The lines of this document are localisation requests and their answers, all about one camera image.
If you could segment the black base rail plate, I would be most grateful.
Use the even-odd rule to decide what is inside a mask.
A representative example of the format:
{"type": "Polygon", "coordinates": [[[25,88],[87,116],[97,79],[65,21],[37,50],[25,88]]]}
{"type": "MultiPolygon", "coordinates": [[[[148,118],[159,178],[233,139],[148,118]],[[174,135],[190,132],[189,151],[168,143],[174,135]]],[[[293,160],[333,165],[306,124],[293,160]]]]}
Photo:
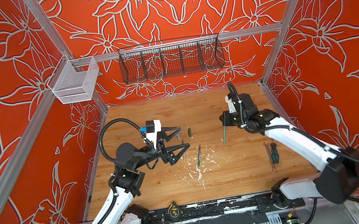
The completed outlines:
{"type": "Polygon", "coordinates": [[[278,205],[273,201],[271,191],[247,194],[205,202],[185,204],[180,206],[180,214],[177,219],[169,216],[169,209],[155,209],[149,212],[152,221],[163,221],[166,224],[187,223],[198,220],[210,219],[228,214],[246,212],[273,212],[303,207],[306,202],[303,199],[291,200],[288,205],[278,205]]]}

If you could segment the green handled screwdriver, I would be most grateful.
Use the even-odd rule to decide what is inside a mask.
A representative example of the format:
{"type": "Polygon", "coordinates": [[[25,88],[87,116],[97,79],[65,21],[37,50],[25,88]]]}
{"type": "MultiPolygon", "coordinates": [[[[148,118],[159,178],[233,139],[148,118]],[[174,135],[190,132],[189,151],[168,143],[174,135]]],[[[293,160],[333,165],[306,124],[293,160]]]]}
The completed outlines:
{"type": "Polygon", "coordinates": [[[279,163],[279,158],[280,158],[280,156],[279,156],[279,153],[278,153],[278,151],[277,151],[277,145],[275,144],[275,143],[272,143],[271,145],[270,145],[270,148],[271,148],[271,158],[272,158],[272,160],[273,160],[273,163],[274,164],[278,164],[279,163]]]}

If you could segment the yellow black tape measure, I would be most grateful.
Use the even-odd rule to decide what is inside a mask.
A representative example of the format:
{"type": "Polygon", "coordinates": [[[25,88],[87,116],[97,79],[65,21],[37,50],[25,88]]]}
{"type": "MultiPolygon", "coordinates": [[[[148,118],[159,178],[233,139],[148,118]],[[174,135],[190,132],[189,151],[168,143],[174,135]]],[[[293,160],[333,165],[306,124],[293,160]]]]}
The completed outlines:
{"type": "Polygon", "coordinates": [[[183,214],[181,206],[179,206],[175,201],[171,203],[168,208],[168,217],[173,221],[179,220],[183,214]]]}

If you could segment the dark green pen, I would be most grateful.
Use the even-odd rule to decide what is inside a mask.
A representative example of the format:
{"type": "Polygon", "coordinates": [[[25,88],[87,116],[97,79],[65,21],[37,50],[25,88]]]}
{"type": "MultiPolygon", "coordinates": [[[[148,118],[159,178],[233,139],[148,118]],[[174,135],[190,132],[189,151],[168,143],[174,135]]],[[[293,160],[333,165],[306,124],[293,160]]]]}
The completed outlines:
{"type": "Polygon", "coordinates": [[[198,146],[198,154],[197,154],[197,167],[200,167],[201,166],[201,145],[198,146]]]}

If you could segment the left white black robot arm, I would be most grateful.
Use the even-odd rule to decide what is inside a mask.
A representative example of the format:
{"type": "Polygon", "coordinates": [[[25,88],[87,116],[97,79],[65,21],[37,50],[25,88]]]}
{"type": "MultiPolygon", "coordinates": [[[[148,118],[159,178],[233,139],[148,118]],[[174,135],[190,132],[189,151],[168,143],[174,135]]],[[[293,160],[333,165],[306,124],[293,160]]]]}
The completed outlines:
{"type": "Polygon", "coordinates": [[[109,194],[92,224],[149,224],[149,211],[133,203],[140,195],[145,177],[138,169],[157,159],[175,165],[190,145],[167,147],[165,143],[180,131],[179,127],[165,127],[150,133],[146,137],[146,146],[141,149],[126,142],[118,147],[114,158],[115,171],[108,181],[109,194]]]}

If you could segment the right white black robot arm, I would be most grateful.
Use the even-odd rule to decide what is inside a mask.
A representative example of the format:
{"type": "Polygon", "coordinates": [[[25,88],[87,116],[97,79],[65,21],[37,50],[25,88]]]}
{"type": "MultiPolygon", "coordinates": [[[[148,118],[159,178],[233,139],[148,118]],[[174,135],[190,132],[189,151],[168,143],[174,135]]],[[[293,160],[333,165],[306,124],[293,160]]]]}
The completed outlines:
{"type": "Polygon", "coordinates": [[[246,93],[231,91],[225,101],[229,109],[219,118],[225,126],[236,126],[252,134],[267,136],[301,155],[316,169],[314,175],[284,178],[276,183],[272,191],[279,206],[301,198],[324,198],[342,204],[359,188],[357,150],[351,147],[341,149],[311,137],[273,110],[259,110],[246,93]]]}

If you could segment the small circuit board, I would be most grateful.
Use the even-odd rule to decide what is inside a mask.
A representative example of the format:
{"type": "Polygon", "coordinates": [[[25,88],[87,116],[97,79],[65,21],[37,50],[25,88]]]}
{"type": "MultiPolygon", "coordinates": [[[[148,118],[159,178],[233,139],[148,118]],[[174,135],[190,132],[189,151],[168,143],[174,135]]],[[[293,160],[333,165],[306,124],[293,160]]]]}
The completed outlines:
{"type": "Polygon", "coordinates": [[[300,218],[294,212],[288,213],[282,219],[282,224],[300,224],[300,218]]]}

